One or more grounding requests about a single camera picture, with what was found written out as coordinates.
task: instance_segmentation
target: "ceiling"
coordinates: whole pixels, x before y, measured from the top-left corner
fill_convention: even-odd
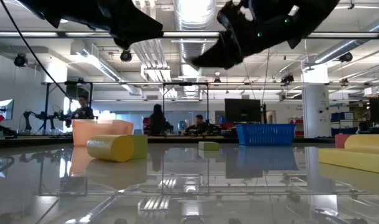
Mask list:
[[[42,21],[32,15],[28,10],[20,6],[15,1],[7,1],[8,8],[12,13],[12,16],[17,21],[17,25],[21,30],[30,31],[50,31],[55,30],[50,24]],[[221,7],[226,0],[217,0],[217,6]],[[370,24],[371,22],[379,18],[379,1],[377,0],[354,0],[356,6],[362,6],[361,8],[354,8],[348,10],[349,1],[341,1],[338,9],[335,9],[333,13],[321,24],[317,29],[318,31],[359,31],[362,27]],[[156,19],[163,23],[165,31],[176,30],[174,20],[174,7],[172,0],[157,0],[156,1]],[[14,30],[13,26],[8,19],[6,13],[0,5],[0,30]],[[61,24],[59,30],[64,31],[90,31],[87,26],[77,24],[74,22],[68,22]],[[223,30],[223,28],[214,20],[211,30]],[[97,70],[94,66],[82,63],[77,55],[71,55],[70,48],[73,40],[70,39],[30,39],[31,46],[47,47],[51,53],[42,54],[41,60],[50,60],[50,57],[61,59],[69,65],[70,77],[83,77],[88,81],[103,82],[110,79]],[[143,82],[144,79],[140,76],[141,61],[133,54],[133,60],[131,62],[121,62],[119,55],[122,52],[118,48],[112,39],[87,39],[87,44],[95,44],[100,50],[100,57],[120,73],[125,80],[133,82]],[[220,72],[222,82],[227,79],[228,82],[247,82],[250,78],[253,82],[273,82],[273,80],[280,81],[283,74],[279,73],[284,67],[293,62],[293,60],[308,54],[318,54],[340,42],[340,40],[307,40],[302,41],[295,49],[291,50],[287,43],[283,43],[277,46],[265,50],[264,52],[256,55],[252,55],[245,59],[244,63],[237,65],[227,71],[217,68],[208,68],[202,70],[201,80],[212,82],[215,78],[215,72]],[[161,40],[162,49],[164,51],[165,58],[168,66],[171,68],[171,78],[177,78],[180,73],[180,56],[179,56],[179,44],[172,43],[171,39]],[[0,49],[5,54],[11,57],[16,53],[17,49],[23,46],[23,42],[18,39],[1,39]],[[356,61],[368,54],[372,54],[379,50],[379,40],[369,41],[368,43],[351,51],[353,54],[353,61]],[[291,68],[291,73],[294,74],[295,81],[300,82],[301,70],[299,68],[300,63],[294,62],[294,66]],[[342,65],[340,62],[329,62],[329,79],[330,81],[336,81],[339,78],[367,70],[375,65],[379,65],[379,54],[375,54],[371,57],[357,61],[350,66],[346,66],[346,63]],[[367,82],[379,78],[378,73],[372,73],[366,76],[358,77],[351,82]]]

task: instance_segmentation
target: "black hair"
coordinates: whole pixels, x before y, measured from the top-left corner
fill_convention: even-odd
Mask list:
[[[160,104],[155,104],[153,106],[153,114],[154,115],[163,115],[162,106]]]
[[[84,100],[88,100],[88,96],[86,96],[86,95],[79,95],[78,97],[83,98]]]

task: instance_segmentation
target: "ceiling duct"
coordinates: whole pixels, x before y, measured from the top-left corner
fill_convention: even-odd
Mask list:
[[[365,26],[360,31],[363,32],[379,32],[379,19],[371,24]],[[370,40],[343,40],[338,44],[333,45],[331,48],[319,53],[315,56],[314,61],[316,64],[329,62],[341,55],[367,43]]]
[[[87,46],[84,41],[75,40],[71,45],[70,54],[81,55],[86,63],[92,64],[115,82],[130,82],[129,80],[124,79],[119,72],[100,58],[99,49],[95,44]],[[129,85],[122,85],[122,87],[129,91],[129,94],[132,96],[142,96],[142,89],[138,87]]]
[[[174,0],[175,23],[181,31],[209,30],[213,23],[217,4],[215,0]],[[201,55],[206,48],[205,43],[181,43],[181,73],[186,82],[197,82],[202,70],[196,70],[187,63],[192,57]],[[197,86],[185,86],[184,95],[196,97]]]

